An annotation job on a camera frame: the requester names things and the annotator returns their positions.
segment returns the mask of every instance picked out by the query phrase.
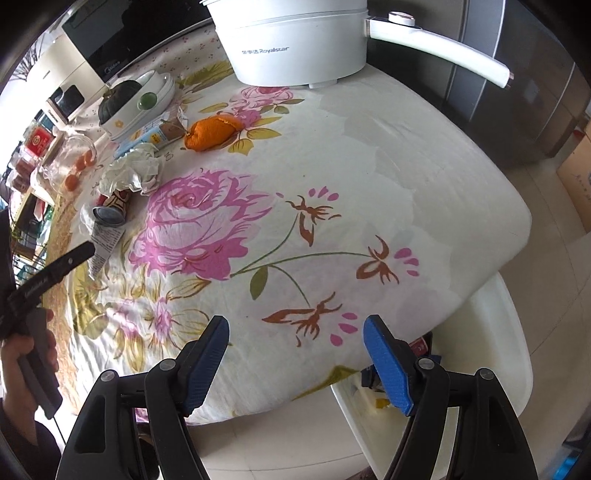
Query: appliance handle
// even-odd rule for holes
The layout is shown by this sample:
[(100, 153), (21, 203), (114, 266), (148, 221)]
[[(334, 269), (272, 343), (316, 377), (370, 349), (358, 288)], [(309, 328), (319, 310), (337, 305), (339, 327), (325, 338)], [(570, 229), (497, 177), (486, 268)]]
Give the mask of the appliance handle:
[(474, 72), (501, 88), (510, 86), (513, 74), (506, 65), (451, 38), (422, 28), (398, 25), (385, 18), (367, 19), (367, 36), (421, 50)]

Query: tiled floor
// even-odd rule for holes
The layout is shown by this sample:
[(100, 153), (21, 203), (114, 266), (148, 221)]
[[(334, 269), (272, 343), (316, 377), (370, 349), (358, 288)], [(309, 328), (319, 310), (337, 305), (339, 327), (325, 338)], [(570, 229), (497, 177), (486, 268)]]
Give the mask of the tiled floor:
[(528, 245), (501, 274), (531, 354), (534, 389), (519, 419), (538, 471), (591, 401), (591, 233), (556, 175), (575, 145), (506, 172), (532, 213)]
[(344, 480), (368, 466), (329, 388), (191, 436), (212, 480)]

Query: orange bag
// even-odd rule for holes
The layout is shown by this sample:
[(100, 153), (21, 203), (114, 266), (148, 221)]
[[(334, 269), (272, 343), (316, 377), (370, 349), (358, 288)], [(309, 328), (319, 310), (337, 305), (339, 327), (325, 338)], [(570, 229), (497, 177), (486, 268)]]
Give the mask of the orange bag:
[(223, 144), (242, 129), (242, 122), (232, 115), (210, 116), (191, 125), (185, 135), (185, 147), (201, 152)]

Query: bottle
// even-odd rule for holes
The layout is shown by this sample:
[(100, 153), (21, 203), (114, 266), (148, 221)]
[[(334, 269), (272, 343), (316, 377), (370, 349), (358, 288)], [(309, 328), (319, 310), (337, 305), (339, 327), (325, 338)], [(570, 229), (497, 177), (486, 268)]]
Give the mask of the bottle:
[(15, 192), (25, 194), (31, 186), (31, 181), (28, 177), (23, 177), (16, 170), (12, 170), (6, 179), (6, 186)]
[(9, 165), (13, 170), (16, 170), (21, 176), (29, 178), (31, 173), (35, 171), (35, 164), (28, 161), (19, 153), (15, 153), (10, 159)]

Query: paper box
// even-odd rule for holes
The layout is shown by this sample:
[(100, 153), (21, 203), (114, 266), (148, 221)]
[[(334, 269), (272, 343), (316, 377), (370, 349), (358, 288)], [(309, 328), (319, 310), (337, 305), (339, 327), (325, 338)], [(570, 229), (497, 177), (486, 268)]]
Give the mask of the paper box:
[(170, 109), (123, 140), (115, 158), (126, 154), (140, 143), (151, 143), (158, 150), (185, 135), (189, 121), (180, 107)]
[(557, 173), (588, 233), (591, 232), (591, 124), (587, 126), (585, 133)]

